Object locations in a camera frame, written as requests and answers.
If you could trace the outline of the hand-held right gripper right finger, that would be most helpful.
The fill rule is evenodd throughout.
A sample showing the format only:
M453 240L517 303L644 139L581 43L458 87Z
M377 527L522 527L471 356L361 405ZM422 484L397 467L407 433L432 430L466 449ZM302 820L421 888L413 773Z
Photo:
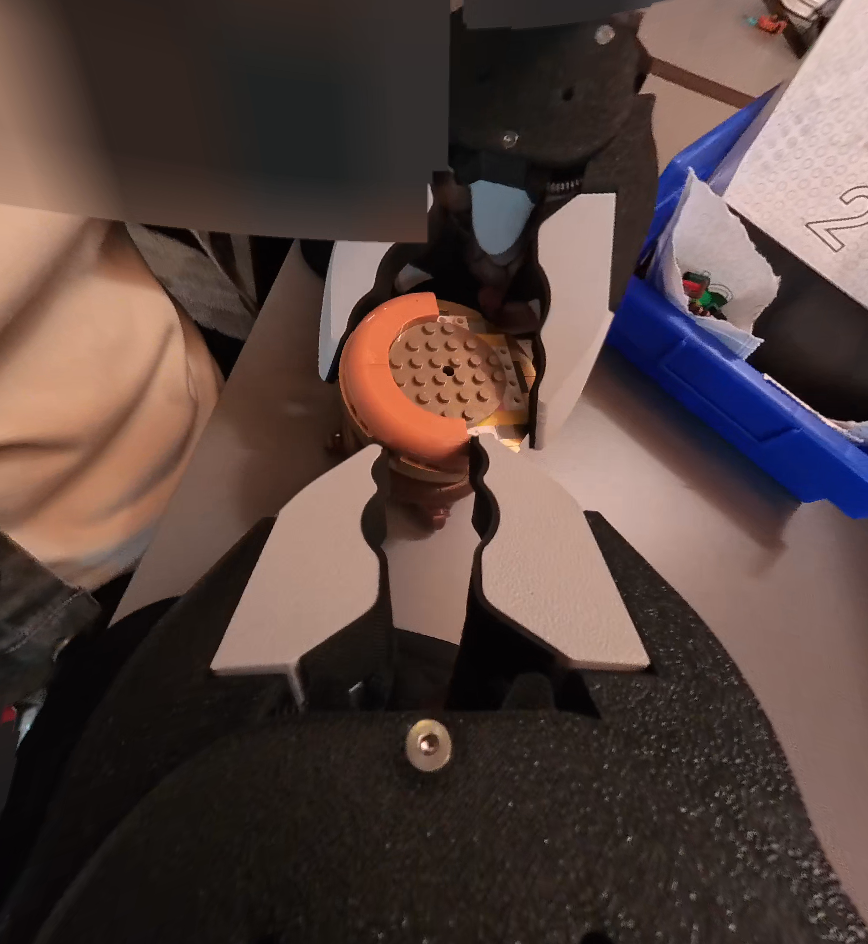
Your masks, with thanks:
M489 608L572 668L651 661L589 519L571 493L493 435L471 440L475 587Z

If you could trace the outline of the black mesh chair seat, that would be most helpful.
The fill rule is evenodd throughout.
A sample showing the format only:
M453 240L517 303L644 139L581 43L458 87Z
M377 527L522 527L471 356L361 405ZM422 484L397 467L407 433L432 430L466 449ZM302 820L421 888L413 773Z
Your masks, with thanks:
M209 667L225 623L194 591L56 656L0 816L0 942L32 942L106 837L216 738Z

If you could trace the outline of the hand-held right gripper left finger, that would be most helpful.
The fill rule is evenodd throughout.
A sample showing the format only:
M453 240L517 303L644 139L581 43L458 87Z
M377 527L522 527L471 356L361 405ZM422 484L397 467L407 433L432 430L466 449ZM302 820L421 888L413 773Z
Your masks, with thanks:
M387 456L372 444L286 503L215 652L216 675L283 675L299 707L337 687L348 702L384 702L393 673L388 484Z

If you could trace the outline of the person's left hand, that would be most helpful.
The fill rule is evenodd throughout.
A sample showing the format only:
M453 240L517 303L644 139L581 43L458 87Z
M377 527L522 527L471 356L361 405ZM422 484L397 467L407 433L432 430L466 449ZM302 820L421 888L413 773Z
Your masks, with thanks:
M532 258L531 196L485 180L462 184L452 171L434 175L431 193L424 266L441 296L507 334L536 335L543 289Z

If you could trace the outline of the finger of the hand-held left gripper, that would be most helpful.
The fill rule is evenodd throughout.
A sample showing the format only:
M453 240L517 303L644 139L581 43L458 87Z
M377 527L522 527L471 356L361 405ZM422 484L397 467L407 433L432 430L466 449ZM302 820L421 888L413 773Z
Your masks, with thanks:
M539 331L532 447L546 448L572 413L601 352L610 305L616 195L581 194L542 222L537 261L548 307Z
M323 287L318 367L334 383L342 349L361 321L397 293L406 261L401 242L336 242Z

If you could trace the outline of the pile of small lego pieces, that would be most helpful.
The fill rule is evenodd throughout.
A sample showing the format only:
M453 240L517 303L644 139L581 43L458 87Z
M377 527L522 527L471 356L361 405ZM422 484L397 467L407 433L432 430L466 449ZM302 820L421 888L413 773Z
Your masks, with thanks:
M725 320L724 309L733 299L731 289L712 282L711 275L703 271L686 271L681 280L688 313Z

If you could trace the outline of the lego flower pot model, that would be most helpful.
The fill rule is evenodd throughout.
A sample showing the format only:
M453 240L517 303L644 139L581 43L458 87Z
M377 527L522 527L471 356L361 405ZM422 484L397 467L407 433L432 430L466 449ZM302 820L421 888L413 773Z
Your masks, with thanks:
M379 445L391 500L439 531L473 491L473 437L515 452L527 444L536 378L532 337L429 292L402 295L371 311L342 348L336 446L352 455Z

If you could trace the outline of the white dotted paper bag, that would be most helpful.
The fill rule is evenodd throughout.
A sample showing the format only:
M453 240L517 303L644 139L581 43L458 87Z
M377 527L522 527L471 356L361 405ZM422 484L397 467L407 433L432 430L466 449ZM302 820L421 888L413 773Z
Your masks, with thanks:
M868 1L838 7L724 198L868 311Z

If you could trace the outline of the black bin divider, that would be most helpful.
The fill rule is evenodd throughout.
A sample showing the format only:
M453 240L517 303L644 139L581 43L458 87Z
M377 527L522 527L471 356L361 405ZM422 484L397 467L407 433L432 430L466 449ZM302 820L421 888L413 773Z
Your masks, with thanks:
M868 310L751 228L780 284L758 316L749 363L822 416L868 421Z

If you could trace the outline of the torn white paper bag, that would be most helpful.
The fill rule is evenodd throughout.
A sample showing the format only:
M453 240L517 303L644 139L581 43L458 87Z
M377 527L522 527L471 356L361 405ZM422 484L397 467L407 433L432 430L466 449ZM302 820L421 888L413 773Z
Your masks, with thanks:
M722 197L689 171L676 209L658 237L646 274L650 285L679 312L750 366L750 356L762 343L755 334L755 322L775 300L780 284L769 262L758 252L755 239L749 234L751 228L759 230L734 213ZM733 299L724 309L725 320L688 313L681 280L683 273L690 270L707 272L712 282L731 289ZM824 417L775 379L762 374L815 416L826 420L830 428L857 443L868 444L868 421Z

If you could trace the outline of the blue plastic bin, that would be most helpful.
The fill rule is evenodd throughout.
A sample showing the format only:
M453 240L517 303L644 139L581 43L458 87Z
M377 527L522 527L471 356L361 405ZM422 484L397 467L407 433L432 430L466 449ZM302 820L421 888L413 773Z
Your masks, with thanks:
M816 418L638 276L605 342L803 503L868 518L868 444Z

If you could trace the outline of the person's beige shirt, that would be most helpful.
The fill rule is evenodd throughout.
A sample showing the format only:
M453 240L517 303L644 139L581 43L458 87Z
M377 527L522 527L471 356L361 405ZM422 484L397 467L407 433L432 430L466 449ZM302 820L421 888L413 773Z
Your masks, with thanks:
M0 530L28 554L86 589L134 567L222 385L125 224L0 204Z

